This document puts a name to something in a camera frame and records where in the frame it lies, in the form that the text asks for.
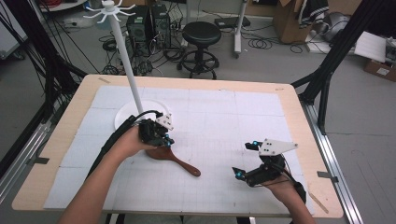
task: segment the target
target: human hand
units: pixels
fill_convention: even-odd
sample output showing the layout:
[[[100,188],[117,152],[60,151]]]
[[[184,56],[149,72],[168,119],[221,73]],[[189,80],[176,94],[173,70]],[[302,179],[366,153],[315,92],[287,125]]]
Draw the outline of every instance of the human hand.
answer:
[[[275,180],[265,181],[262,185],[271,190],[274,196],[282,203],[285,203],[290,198],[294,198],[291,196],[298,195],[293,183],[284,175],[280,175]]]
[[[156,147],[144,144],[139,138],[139,127],[135,125],[124,133],[107,154],[124,161],[126,158],[133,156],[141,149],[154,149]]]

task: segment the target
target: human arm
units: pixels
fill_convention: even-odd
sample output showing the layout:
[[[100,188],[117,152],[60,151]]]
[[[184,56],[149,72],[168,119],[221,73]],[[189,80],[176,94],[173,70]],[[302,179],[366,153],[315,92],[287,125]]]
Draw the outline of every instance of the human arm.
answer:
[[[291,181],[281,175],[275,180],[262,183],[272,191],[274,196],[288,208],[294,224],[313,224],[312,218],[300,195],[295,190]]]
[[[120,164],[140,149],[153,149],[138,137],[138,126],[123,134],[85,180],[58,223],[98,223],[113,176]]]

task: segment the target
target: computer tower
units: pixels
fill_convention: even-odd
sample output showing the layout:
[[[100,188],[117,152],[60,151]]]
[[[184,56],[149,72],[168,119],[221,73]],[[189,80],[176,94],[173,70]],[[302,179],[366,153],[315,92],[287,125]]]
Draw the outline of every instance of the computer tower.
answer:
[[[135,13],[128,18],[126,28],[131,38],[134,56],[150,55],[149,45],[154,37],[148,6],[136,6],[127,13]]]
[[[170,18],[166,5],[154,4],[151,6],[152,21],[154,24],[154,36],[157,44],[163,48],[171,47]]]

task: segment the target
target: metal hook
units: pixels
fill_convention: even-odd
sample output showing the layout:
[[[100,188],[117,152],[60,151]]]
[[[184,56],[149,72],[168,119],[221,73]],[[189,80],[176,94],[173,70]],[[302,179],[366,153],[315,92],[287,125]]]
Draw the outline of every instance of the metal hook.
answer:
[[[113,14],[114,18],[116,18],[116,21],[120,21],[119,18],[116,16],[116,14]]]
[[[131,5],[130,7],[119,7],[119,9],[120,10],[129,10],[129,9],[132,9],[133,7],[135,7],[136,5],[135,4],[133,4],[133,5]]]
[[[125,12],[123,12],[123,11],[120,11],[119,13],[120,13],[120,14],[124,14],[124,15],[126,15],[126,16],[133,16],[134,14],[136,14],[136,13],[125,13]]]
[[[99,21],[98,23],[103,23],[105,21],[106,17],[107,17],[107,15],[105,14],[105,16],[102,18],[102,20]]]
[[[102,9],[92,9],[92,8],[90,8],[90,7],[86,7],[89,11],[100,11],[100,10],[102,10]]]
[[[99,12],[99,13],[93,15],[93,16],[83,16],[83,17],[84,18],[95,18],[95,17],[99,16],[100,14],[102,14],[102,12]]]

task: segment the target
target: forearm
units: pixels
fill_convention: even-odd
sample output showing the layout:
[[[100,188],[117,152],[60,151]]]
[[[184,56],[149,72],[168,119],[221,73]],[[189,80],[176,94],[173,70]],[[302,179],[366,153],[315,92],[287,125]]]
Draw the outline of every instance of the forearm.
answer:
[[[58,223],[98,223],[121,159],[105,155],[67,206]]]
[[[289,198],[283,200],[283,204],[288,208],[291,219],[294,224],[313,224],[316,223],[306,208],[303,200],[301,200],[300,196],[295,193],[288,196]]]

